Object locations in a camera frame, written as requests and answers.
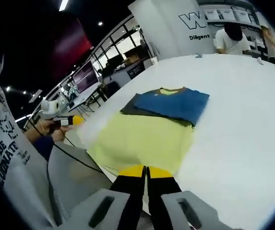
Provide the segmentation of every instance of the white table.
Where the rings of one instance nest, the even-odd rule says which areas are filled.
[[[210,94],[175,179],[231,228],[260,229],[275,212],[275,65],[234,55],[160,61],[131,80],[78,130],[88,148],[136,94],[181,87]],[[110,180],[115,176],[104,170]]]
[[[81,103],[87,101],[89,99],[90,96],[93,95],[93,93],[98,89],[100,83],[97,82],[94,85],[92,85],[91,87],[87,88],[86,90],[82,91],[79,96],[77,98],[75,98],[74,102],[74,106],[70,109],[70,110],[74,110],[75,108],[77,108],[78,106],[81,105]]]

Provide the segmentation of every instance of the blue shirt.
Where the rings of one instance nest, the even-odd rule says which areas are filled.
[[[134,106],[170,118],[189,121],[195,126],[208,99],[208,94],[185,88],[170,95],[157,92],[142,94]]]

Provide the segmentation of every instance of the white t-shirt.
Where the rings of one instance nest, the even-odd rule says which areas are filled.
[[[0,88],[0,184],[33,228],[56,226],[48,196],[47,162],[22,133]]]
[[[227,54],[242,55],[244,50],[250,50],[245,34],[240,41],[232,40],[225,29],[218,30],[215,35],[215,46],[217,49],[225,49]]]

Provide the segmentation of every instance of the white banner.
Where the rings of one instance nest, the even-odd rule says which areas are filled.
[[[215,53],[204,12],[195,0],[137,0],[129,9],[158,60]]]

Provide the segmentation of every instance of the black chair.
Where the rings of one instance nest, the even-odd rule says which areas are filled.
[[[107,98],[112,97],[114,93],[116,93],[120,89],[117,82],[113,81],[106,86],[103,87],[103,92],[107,96]]]

